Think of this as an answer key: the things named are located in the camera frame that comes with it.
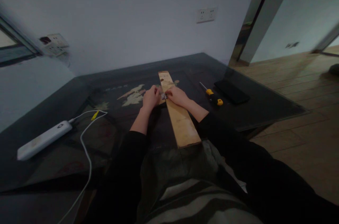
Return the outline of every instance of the wall outlet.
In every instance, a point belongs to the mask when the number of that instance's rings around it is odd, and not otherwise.
[[[64,47],[68,47],[69,44],[67,43],[67,41],[61,36],[61,34],[50,34],[47,35],[48,38],[50,38],[50,40],[52,42],[54,42],[57,46],[64,48]]]
[[[286,45],[285,48],[293,48],[296,47],[299,44],[299,42],[292,42]]]
[[[201,8],[197,11],[197,23],[215,20],[218,7]]]
[[[65,50],[63,50],[60,46],[58,46],[54,42],[50,42],[44,45],[43,48],[47,52],[48,55],[59,56],[65,53]]]
[[[218,7],[207,8],[207,20],[215,20]]]

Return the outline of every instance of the yellow screwdriver handle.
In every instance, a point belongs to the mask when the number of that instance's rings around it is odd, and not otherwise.
[[[214,104],[216,104],[216,105],[218,105],[218,106],[221,106],[221,105],[224,104],[224,102],[222,101],[222,99],[218,98],[217,95],[214,94],[214,92],[212,92],[212,90],[207,89],[207,90],[206,90],[206,93],[210,96],[211,101],[212,101]]]

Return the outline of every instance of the black sleeve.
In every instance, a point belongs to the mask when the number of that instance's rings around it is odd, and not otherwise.
[[[130,131],[88,209],[85,223],[134,223],[141,197],[140,167],[148,139]]]
[[[308,219],[322,223],[339,218],[338,206],[318,196],[290,167],[213,114],[208,114],[200,127],[236,177],[246,182],[252,207],[262,219],[274,223]]]

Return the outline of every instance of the wooden floor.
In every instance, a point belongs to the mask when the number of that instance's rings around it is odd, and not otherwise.
[[[327,47],[324,52],[339,55],[339,45]]]
[[[275,123],[252,141],[339,205],[339,76],[327,73],[335,63],[338,57],[297,54],[249,67],[231,59],[229,66],[311,111]]]

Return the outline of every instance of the phone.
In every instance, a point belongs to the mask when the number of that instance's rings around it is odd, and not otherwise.
[[[227,80],[217,81],[214,85],[234,104],[241,104],[250,99],[250,96]]]

